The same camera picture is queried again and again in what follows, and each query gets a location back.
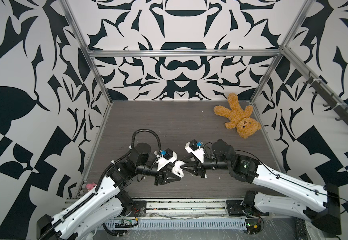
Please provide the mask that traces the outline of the white earbud charging case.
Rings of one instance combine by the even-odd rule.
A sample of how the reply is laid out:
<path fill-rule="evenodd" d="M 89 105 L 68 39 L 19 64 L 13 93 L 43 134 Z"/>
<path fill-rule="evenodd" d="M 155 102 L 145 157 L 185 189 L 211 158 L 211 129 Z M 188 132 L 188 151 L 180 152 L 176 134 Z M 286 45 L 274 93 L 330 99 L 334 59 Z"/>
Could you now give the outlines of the white earbud charging case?
<path fill-rule="evenodd" d="M 183 161 L 175 161 L 174 166 L 172 168 L 172 173 L 175 174 L 176 176 L 183 178 L 184 177 L 184 172 L 183 169 L 181 168 L 183 165 L 186 163 Z"/>

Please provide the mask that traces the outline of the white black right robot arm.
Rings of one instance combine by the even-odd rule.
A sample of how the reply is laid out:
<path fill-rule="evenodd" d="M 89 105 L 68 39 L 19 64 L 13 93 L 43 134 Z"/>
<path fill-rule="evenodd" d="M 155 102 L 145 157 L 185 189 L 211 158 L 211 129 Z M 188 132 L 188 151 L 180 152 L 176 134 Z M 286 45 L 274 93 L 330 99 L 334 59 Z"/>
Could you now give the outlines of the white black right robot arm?
<path fill-rule="evenodd" d="M 311 222 L 319 230 L 340 235 L 341 197 L 333 184 L 316 185 L 288 176 L 255 159 L 236 153 L 233 146 L 219 139 L 211 147 L 212 156 L 206 157 L 203 144 L 192 140 L 185 145 L 189 159 L 178 160 L 179 174 L 188 171 L 206 178 L 207 170 L 228 170 L 230 176 L 243 183 L 262 186 L 281 197 L 256 191 L 247 192 L 242 205 L 260 213 L 278 213 Z"/>

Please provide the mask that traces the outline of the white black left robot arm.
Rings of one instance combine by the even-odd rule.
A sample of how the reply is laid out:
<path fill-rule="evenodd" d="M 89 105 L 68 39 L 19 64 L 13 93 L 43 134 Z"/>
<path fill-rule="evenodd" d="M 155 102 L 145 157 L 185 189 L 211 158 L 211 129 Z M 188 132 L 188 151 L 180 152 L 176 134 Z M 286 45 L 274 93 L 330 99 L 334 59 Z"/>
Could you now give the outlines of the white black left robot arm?
<path fill-rule="evenodd" d="M 129 151 L 106 167 L 91 190 L 53 217 L 45 215 L 38 220 L 37 239 L 88 240 L 93 230 L 107 220 L 129 215 L 134 201 L 125 188 L 138 175 L 154 176 L 156 186 L 180 181 L 185 163 L 172 150 L 162 149 L 154 131 L 145 131 L 156 138 L 158 153 L 152 153 L 146 143 L 136 144 L 135 138 L 143 130 L 135 131 Z"/>

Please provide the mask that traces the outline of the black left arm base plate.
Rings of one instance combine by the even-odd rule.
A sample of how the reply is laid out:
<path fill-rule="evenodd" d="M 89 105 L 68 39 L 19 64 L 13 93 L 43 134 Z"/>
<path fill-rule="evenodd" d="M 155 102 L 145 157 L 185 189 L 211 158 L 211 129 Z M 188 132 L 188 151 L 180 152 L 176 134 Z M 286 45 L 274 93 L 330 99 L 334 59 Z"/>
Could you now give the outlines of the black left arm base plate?
<path fill-rule="evenodd" d="M 133 215 L 136 211 L 144 213 L 147 209 L 147 201 L 145 200 L 137 200 L 134 201 L 131 207 L 131 215 Z"/>

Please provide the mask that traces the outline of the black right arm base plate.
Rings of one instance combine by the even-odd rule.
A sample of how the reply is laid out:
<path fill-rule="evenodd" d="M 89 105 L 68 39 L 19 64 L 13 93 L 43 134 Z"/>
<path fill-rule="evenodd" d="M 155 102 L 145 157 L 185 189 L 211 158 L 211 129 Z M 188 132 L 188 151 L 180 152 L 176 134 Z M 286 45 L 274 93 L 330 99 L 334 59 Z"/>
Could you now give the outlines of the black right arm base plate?
<path fill-rule="evenodd" d="M 257 217 L 257 216 L 269 216 L 269 213 L 262 213 L 256 208 L 244 205 L 243 200 L 227 200 L 227 212 L 231 217 Z"/>

